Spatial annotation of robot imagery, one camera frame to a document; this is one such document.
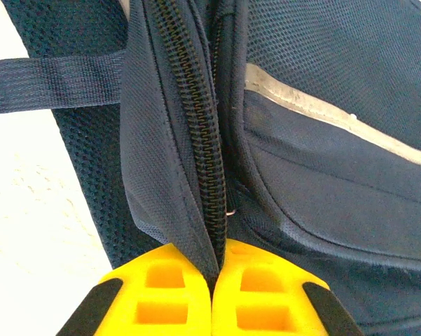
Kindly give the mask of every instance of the zipper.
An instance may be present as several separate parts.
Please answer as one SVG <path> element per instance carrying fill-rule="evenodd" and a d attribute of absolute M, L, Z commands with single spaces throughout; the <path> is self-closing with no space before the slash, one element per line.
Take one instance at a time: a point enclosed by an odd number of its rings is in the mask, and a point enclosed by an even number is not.
<path fill-rule="evenodd" d="M 223 30 L 223 20 L 220 19 L 216 23 L 215 27 L 215 35 L 212 43 L 212 79 L 213 83 L 216 85 L 216 69 L 218 67 L 218 61 L 219 61 L 219 44 L 221 42 L 221 32 Z"/>
<path fill-rule="evenodd" d="M 226 182 L 216 102 L 177 0 L 151 4 L 186 114 L 205 227 L 221 269 L 227 234 Z"/>

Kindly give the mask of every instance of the navy nylon strap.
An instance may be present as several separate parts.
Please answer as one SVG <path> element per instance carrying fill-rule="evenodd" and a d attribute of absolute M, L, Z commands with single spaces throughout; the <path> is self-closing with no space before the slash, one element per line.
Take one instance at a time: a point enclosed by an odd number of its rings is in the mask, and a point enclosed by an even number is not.
<path fill-rule="evenodd" d="M 118 103 L 124 53 L 0 60 L 0 113 Z"/>

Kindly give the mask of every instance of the rectangular hole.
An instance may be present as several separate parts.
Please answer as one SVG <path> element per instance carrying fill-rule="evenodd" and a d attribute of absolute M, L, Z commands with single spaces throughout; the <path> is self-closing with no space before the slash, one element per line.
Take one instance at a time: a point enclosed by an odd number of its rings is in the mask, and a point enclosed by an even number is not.
<path fill-rule="evenodd" d="M 248 256 L 250 254 L 248 250 L 246 248 L 243 248 L 242 246 L 232 246 L 230 248 L 230 252 L 238 256 Z"/>
<path fill-rule="evenodd" d="M 140 324 L 186 324 L 187 303 L 139 302 L 137 323 Z"/>
<path fill-rule="evenodd" d="M 146 287 L 184 288 L 184 274 L 181 266 L 170 262 L 152 265 L 146 275 Z"/>
<path fill-rule="evenodd" d="M 242 292 L 283 292 L 279 275 L 267 267 L 248 267 L 241 278 Z"/>
<path fill-rule="evenodd" d="M 243 330 L 296 331 L 289 309 L 285 306 L 239 306 L 237 326 Z"/>

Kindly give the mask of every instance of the reflective strip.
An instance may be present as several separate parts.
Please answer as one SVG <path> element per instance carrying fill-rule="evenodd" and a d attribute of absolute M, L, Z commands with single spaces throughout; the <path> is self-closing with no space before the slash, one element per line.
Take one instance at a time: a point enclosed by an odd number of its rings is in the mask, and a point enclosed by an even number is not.
<path fill-rule="evenodd" d="M 294 89 L 270 76 L 254 64 L 247 64 L 245 89 L 312 119 L 339 127 L 412 163 L 421 165 L 421 150 L 386 135 L 357 120 L 340 108 Z"/>

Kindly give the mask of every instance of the gray reflective stripe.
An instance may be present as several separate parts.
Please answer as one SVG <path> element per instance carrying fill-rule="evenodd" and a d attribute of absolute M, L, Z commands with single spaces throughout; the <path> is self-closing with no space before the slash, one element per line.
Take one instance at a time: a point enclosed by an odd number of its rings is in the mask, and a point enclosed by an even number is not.
<path fill-rule="evenodd" d="M 0 60 L 0 113 L 118 103 L 124 53 Z"/>
<path fill-rule="evenodd" d="M 126 18 L 129 19 L 129 0 L 119 0 L 120 5 L 123 8 L 123 12 L 125 12 Z"/>
<path fill-rule="evenodd" d="M 340 108 L 294 89 L 254 64 L 247 64 L 245 89 L 259 93 L 276 104 L 312 119 L 339 127 L 412 163 L 421 165 L 421 150 L 386 135 L 357 120 Z"/>

